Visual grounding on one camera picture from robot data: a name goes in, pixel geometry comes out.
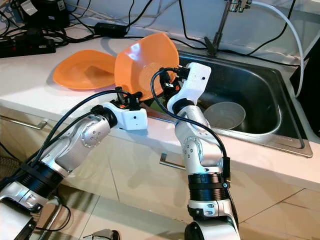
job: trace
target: cabinet door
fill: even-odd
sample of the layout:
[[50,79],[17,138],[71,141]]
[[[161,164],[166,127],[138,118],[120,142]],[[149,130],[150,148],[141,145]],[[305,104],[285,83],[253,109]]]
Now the cabinet door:
[[[108,155],[122,203],[190,222],[185,171],[160,165],[161,148],[108,138]],[[168,162],[183,165],[182,156],[167,153]],[[301,188],[274,179],[231,170],[231,195],[239,221],[267,209]]]
[[[0,114],[34,125],[43,120],[42,117],[4,107],[0,108]],[[24,161],[41,147],[52,127],[57,123],[52,120],[47,122],[48,124],[42,130],[37,130],[0,119],[0,140],[9,151]],[[97,195],[103,193],[106,198],[118,199],[105,147],[104,141],[102,141],[98,147],[90,152],[84,163],[62,183]],[[1,148],[0,155],[6,156]]]

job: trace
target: orange plastic dish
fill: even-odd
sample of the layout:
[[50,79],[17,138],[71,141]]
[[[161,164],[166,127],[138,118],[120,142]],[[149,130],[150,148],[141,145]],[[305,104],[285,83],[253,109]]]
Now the orange plastic dish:
[[78,51],[54,70],[53,81],[70,89],[92,90],[115,84],[116,57],[95,50]]
[[[150,81],[160,68],[177,68],[179,54],[175,44],[164,33],[144,37],[119,53],[115,61],[115,85],[129,93],[142,92],[140,101],[152,99]],[[175,73],[169,72],[171,80]],[[159,77],[154,82],[157,95],[162,93]]]

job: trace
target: power adapter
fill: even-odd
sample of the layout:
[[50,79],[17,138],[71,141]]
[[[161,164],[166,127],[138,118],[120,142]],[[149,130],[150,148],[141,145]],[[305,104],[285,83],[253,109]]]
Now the power adapter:
[[94,33],[103,37],[122,38],[127,34],[127,26],[98,22],[94,27]]

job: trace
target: white hose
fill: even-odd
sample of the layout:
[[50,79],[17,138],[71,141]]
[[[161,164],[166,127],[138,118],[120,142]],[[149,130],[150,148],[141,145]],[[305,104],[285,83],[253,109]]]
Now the white hose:
[[259,2],[259,1],[252,1],[252,4],[258,5],[258,6],[261,6],[261,7],[265,7],[265,8],[268,8],[268,9],[276,12],[281,18],[283,18],[286,21],[288,26],[291,28],[291,31],[292,31],[292,33],[294,35],[294,38],[296,40],[296,43],[298,45],[299,54],[300,54],[300,82],[299,82],[298,91],[297,91],[297,93],[295,95],[295,97],[297,98],[300,95],[302,84],[303,84],[303,81],[304,81],[304,53],[303,53],[303,50],[302,50],[302,45],[301,45],[298,33],[297,33],[295,27],[293,26],[293,24],[286,17],[286,15],[284,15],[280,10],[278,10],[274,6],[271,6],[269,4],[266,4],[266,3],[263,3],[263,2]]

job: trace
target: white wall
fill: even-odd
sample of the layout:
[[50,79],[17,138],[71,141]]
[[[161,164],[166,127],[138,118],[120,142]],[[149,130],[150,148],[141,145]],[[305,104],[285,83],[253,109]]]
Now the white wall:
[[[76,0],[65,1],[67,3],[76,2]],[[165,6],[172,1],[154,0],[145,14],[154,15],[157,12],[159,3]],[[147,0],[136,0],[131,13],[139,14],[146,2]],[[285,14],[288,14],[292,1],[263,0],[263,2],[274,4]],[[119,17],[128,14],[131,3],[132,0],[92,0],[90,8]],[[188,35],[200,38],[207,36],[213,39],[226,2],[224,0],[183,0],[182,3]],[[81,0],[80,4],[86,7],[88,1]],[[306,49],[320,30],[320,0],[297,0],[291,20],[298,31],[303,48]],[[152,18],[142,18],[137,24],[143,26],[151,21]],[[249,48],[255,48],[259,44],[277,36],[284,24],[284,21],[273,12],[257,6],[245,9],[243,13],[230,12],[223,31],[220,48],[248,52],[250,51]],[[182,34],[183,28],[179,4],[176,2],[171,6],[149,28]],[[265,51],[297,55],[297,46],[289,27],[279,40],[265,47],[263,52]]]

